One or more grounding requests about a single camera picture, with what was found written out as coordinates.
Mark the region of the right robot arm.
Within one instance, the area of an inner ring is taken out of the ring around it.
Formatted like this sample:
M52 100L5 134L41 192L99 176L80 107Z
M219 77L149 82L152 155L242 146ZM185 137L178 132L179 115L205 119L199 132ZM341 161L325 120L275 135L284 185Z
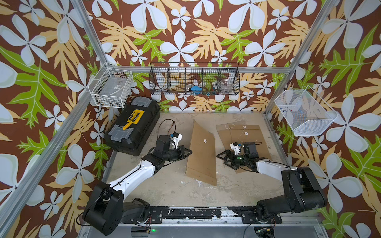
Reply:
M255 211L258 220L281 213L302 213L326 207L327 197L310 168L293 167L260 157L256 142L235 142L230 147L230 150L216 155L224 165L233 170L243 169L267 175L282 182L284 195L258 201Z

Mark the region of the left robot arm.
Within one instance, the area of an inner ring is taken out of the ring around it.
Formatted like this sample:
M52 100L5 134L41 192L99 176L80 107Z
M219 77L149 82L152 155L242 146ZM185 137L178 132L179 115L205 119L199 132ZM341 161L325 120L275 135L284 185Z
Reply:
M186 159L191 154L190 149L177 145L174 137L160 135L156 146L142 157L134 169L110 183L100 182L94 188L82 219L105 236L121 223L141 225L148 222L150 204L140 198L131 202L125 202L125 199L165 165Z

